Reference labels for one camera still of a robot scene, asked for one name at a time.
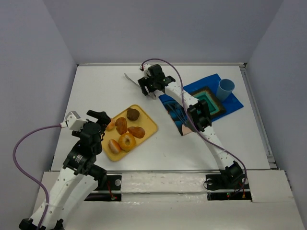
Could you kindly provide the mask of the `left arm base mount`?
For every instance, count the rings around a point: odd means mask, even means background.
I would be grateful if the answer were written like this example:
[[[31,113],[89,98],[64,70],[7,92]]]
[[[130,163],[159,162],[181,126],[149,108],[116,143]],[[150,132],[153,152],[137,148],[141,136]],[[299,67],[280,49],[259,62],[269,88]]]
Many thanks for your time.
[[[85,201],[99,201],[99,202],[120,202],[122,200],[121,194],[122,175],[107,175],[106,181],[91,192]]]

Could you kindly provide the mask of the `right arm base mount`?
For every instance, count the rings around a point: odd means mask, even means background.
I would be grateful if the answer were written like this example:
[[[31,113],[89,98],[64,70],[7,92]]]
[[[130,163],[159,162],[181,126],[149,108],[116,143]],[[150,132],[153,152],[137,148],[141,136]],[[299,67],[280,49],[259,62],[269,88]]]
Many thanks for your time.
[[[207,174],[203,187],[209,201],[252,200],[248,179],[245,175],[232,184],[225,185],[220,174]]]

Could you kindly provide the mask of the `metal tongs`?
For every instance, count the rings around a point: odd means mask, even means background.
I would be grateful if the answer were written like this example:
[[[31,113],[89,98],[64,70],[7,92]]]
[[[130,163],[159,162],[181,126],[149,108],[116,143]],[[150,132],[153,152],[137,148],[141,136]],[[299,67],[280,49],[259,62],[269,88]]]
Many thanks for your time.
[[[124,76],[125,76],[125,78],[126,79],[128,79],[129,81],[131,81],[134,85],[136,85],[138,88],[141,88],[140,86],[139,86],[139,84],[138,83],[136,83],[134,80],[132,80],[126,73],[124,73]],[[156,99],[156,95],[155,95],[155,93],[154,92],[149,92],[148,94],[147,94],[147,96],[150,96],[152,99]]]

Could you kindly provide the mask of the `dark brown bread roll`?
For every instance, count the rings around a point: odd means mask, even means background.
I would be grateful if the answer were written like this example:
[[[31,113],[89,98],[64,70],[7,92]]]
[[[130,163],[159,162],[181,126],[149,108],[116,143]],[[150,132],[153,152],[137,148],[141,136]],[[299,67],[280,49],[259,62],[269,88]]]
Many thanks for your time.
[[[136,121],[140,117],[140,112],[137,109],[128,108],[126,117],[130,121]]]

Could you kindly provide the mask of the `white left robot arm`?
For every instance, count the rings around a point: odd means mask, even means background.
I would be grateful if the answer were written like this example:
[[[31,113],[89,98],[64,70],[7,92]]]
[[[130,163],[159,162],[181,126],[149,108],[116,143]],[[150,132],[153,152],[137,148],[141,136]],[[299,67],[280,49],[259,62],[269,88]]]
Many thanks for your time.
[[[75,111],[70,111],[60,128],[68,128],[78,141],[63,162],[51,190],[34,179],[45,193],[45,200],[31,217],[19,224],[21,230],[63,230],[69,218],[79,205],[97,187],[106,182],[106,170],[96,165],[96,157],[102,152],[102,140],[107,125],[111,122],[106,112],[88,110],[93,122],[82,119]]]

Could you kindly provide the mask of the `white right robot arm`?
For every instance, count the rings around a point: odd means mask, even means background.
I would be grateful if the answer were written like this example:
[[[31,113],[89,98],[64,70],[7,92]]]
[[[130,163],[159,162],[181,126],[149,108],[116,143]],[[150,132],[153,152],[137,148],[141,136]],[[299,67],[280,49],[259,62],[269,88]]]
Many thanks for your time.
[[[173,77],[164,74],[159,64],[142,63],[140,70],[143,72],[143,77],[138,80],[138,84],[142,93],[148,95],[161,91],[179,103],[186,113],[188,127],[198,134],[213,155],[220,171],[218,181],[226,188],[241,185],[235,194],[242,191],[247,180],[247,169],[238,157],[222,146],[213,129],[207,102],[196,99],[184,90],[180,74],[178,74],[180,83],[177,83]]]

